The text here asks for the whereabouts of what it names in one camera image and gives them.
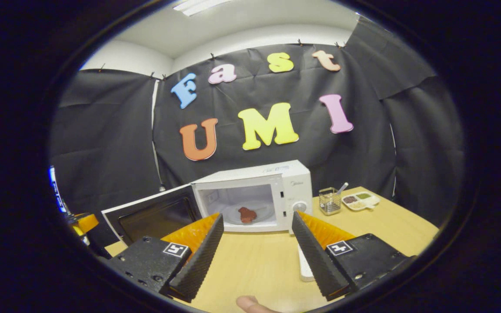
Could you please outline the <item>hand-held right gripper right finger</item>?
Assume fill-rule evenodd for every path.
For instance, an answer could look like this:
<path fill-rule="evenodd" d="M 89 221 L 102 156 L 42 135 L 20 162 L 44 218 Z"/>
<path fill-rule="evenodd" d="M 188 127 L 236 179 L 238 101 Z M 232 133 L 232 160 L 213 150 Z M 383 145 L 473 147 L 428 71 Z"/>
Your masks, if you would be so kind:
<path fill-rule="evenodd" d="M 304 212 L 292 230 L 322 296 L 334 300 L 374 287 L 409 263 L 409 257 L 372 233 L 352 234 Z"/>

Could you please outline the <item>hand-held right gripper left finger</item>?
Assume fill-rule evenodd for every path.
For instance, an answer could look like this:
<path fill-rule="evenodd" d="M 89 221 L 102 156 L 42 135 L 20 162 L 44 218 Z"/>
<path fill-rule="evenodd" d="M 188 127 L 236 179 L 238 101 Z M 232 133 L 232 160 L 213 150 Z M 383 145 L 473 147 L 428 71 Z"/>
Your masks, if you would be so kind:
<path fill-rule="evenodd" d="M 123 278 L 169 298 L 195 299 L 224 233 L 215 213 L 159 239 L 143 236 L 104 264 Z"/>

